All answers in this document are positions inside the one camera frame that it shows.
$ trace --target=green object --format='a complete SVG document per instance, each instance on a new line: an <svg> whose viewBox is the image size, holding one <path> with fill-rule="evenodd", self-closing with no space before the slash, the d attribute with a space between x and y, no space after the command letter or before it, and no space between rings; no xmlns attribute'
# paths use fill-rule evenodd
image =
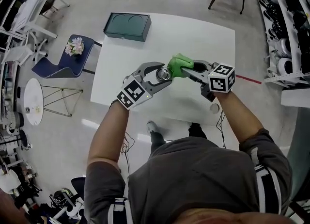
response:
<svg viewBox="0 0 310 224"><path fill-rule="evenodd" d="M183 72L181 70L181 67L186 67L189 69L194 68L194 61L190 58L182 55L179 53L176 56L173 56L172 59L169 61L168 68L172 72L173 78L185 78L183 75Z"/></svg>
<svg viewBox="0 0 310 224"><path fill-rule="evenodd" d="M149 15L111 13L103 32L111 38L144 42L151 23Z"/></svg>

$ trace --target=white round table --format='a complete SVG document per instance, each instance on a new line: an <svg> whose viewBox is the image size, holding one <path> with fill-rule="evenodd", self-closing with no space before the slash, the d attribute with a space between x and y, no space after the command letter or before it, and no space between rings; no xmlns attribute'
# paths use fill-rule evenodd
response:
<svg viewBox="0 0 310 224"><path fill-rule="evenodd" d="M43 117L43 92L41 84L37 79L30 79L27 82L24 93L24 109L29 122L37 126Z"/></svg>

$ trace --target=white shoe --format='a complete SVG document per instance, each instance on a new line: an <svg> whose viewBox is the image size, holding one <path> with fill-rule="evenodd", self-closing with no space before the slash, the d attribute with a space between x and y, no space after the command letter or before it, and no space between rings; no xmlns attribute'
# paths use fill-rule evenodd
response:
<svg viewBox="0 0 310 224"><path fill-rule="evenodd" d="M158 126L154 121L149 121L147 124L147 133L151 135L151 132L160 133Z"/></svg>

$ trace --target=dark chair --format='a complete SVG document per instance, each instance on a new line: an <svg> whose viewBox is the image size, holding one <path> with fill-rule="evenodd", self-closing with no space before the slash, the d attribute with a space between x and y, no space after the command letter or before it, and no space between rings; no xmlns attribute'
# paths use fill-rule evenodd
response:
<svg viewBox="0 0 310 224"><path fill-rule="evenodd" d="M84 43L84 51L81 55L69 56L64 51L59 63L52 64L47 58L42 58L33 68L32 71L42 78L77 78L81 75L82 71L95 74L93 71L84 69L88 56L93 48L93 45L102 46L100 43L91 38L73 34L70 40L81 37Z"/></svg>

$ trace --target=white table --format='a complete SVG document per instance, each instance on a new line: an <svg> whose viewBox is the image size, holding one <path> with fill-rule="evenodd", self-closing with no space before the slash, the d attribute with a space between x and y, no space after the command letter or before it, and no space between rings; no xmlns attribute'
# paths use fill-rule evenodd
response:
<svg viewBox="0 0 310 224"><path fill-rule="evenodd" d="M29 108L30 112L25 111L25 115L31 125L37 126L43 117L43 92L37 79L30 79L27 82L24 93L24 108Z"/></svg>
<svg viewBox="0 0 310 224"><path fill-rule="evenodd" d="M177 53L193 60L223 62L234 66L234 30L180 16L149 15L152 24L145 42L105 36L93 82L92 102L110 105L125 76L145 62L168 64ZM199 83L188 78L175 78L170 86L133 111L145 114L149 119L156 115L216 125L219 114L212 114L210 106L211 103L201 96Z"/></svg>

